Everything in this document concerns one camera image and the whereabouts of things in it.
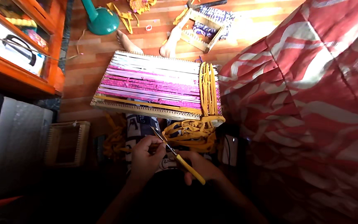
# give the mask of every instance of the electrical cord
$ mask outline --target electrical cord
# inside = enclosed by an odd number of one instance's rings
[[[226,138],[226,141],[227,141],[227,147],[229,147],[229,153],[228,153],[228,154],[229,154],[229,156],[228,156],[228,157],[229,157],[229,160],[228,160],[228,161],[229,161],[229,166],[230,166],[230,159],[231,159],[230,144],[229,144],[229,140],[227,139],[227,135],[225,135],[225,138]]]
[[[9,43],[9,44],[12,44],[12,45],[16,45],[16,46],[18,46],[18,47],[22,47],[22,48],[27,49],[27,50],[29,50],[29,51],[37,52],[37,53],[39,53],[39,54],[44,55],[45,57],[48,57],[48,58],[53,59],[53,60],[56,60],[56,61],[67,61],[67,60],[69,60],[69,59],[72,59],[72,58],[77,57],[78,55],[83,55],[83,53],[79,53],[79,51],[78,51],[78,42],[80,41],[80,39],[81,39],[82,36],[84,35],[85,31],[86,31],[86,29],[84,29],[84,30],[82,31],[82,35],[81,35],[81,37],[80,37],[80,38],[78,39],[78,41],[77,41],[77,45],[76,45],[76,46],[77,46],[77,54],[74,55],[74,56],[71,56],[70,58],[64,58],[64,59],[53,58],[53,57],[51,57],[51,56],[49,56],[49,55],[46,55],[46,54],[41,53],[41,52],[39,52],[39,51],[36,51],[36,50],[34,50],[34,49],[31,49],[31,48],[28,48],[28,47],[24,47],[24,46],[22,46],[22,45],[20,45],[20,44],[13,43],[13,42],[11,42],[11,41],[7,41],[7,40],[1,39],[1,38],[0,38],[0,41],[2,41],[3,43],[6,42],[6,43]]]

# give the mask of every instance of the foot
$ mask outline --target foot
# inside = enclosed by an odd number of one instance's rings
[[[142,53],[143,54],[142,49],[140,49],[138,46],[133,44],[129,40],[128,36],[125,35],[124,33],[122,33],[120,30],[117,30],[116,37],[117,37],[118,43],[120,43],[120,45],[122,46],[122,48],[124,48],[125,51],[127,51],[127,52],[137,52],[137,53]]]
[[[160,55],[162,57],[171,57],[175,58],[175,48],[176,43],[180,40],[182,35],[182,29],[179,27],[175,27],[171,31],[171,35],[169,36],[167,42],[160,48]]]

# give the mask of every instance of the small wooden loom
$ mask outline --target small wooden loom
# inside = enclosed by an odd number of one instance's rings
[[[181,59],[116,51],[91,105],[157,118],[200,120],[200,65]],[[218,115],[221,115],[215,66],[213,70]]]
[[[204,53],[208,53],[212,49],[212,47],[216,44],[216,42],[219,40],[219,38],[223,35],[226,26],[221,22],[211,20],[210,18],[206,17],[200,12],[197,12],[192,8],[189,8],[186,14],[178,22],[176,27],[182,29],[189,19],[195,22],[202,23],[210,28],[214,28],[218,30],[216,35],[212,38],[212,40],[209,43],[200,40],[197,34],[194,33],[191,29],[182,30],[182,35],[181,35],[182,40],[202,50]]]

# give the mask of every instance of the orange wooden cabinet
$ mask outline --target orange wooden cabinet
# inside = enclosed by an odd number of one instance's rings
[[[0,24],[8,28],[14,35],[30,44],[36,51],[52,58],[59,58],[63,37],[64,20],[67,0],[44,0],[47,6],[37,0],[11,0],[30,19],[37,24],[48,36],[48,47],[43,48],[23,33],[17,26],[9,22],[0,12]],[[58,61],[45,58],[39,77],[13,62],[0,57],[0,92],[8,92],[29,99],[47,99],[61,96],[64,85],[64,75],[58,68]]]

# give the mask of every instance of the scissors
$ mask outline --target scissors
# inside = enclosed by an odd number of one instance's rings
[[[168,145],[167,140],[162,136],[162,134],[160,134],[160,132],[159,132],[155,127],[152,127],[152,126],[150,126],[150,127],[152,128],[152,130],[154,131],[154,133],[162,140],[162,142],[165,143],[165,144],[168,146],[168,148],[169,148],[169,149],[171,150],[171,152],[174,154],[176,160],[179,161],[179,163],[182,164],[182,166],[184,166],[184,167],[186,168],[186,170],[188,170],[191,174],[193,174],[193,176],[194,176],[198,181],[200,181],[200,183],[201,183],[202,185],[205,185],[205,180],[204,180],[204,178],[203,178],[199,173],[197,173],[197,171],[194,170],[193,167],[191,167],[189,164],[187,164],[186,161],[185,161],[184,159],[182,159],[182,157],[181,157],[179,154],[177,154],[177,153],[175,152],[175,150],[173,150],[173,148],[172,148],[170,145]]]

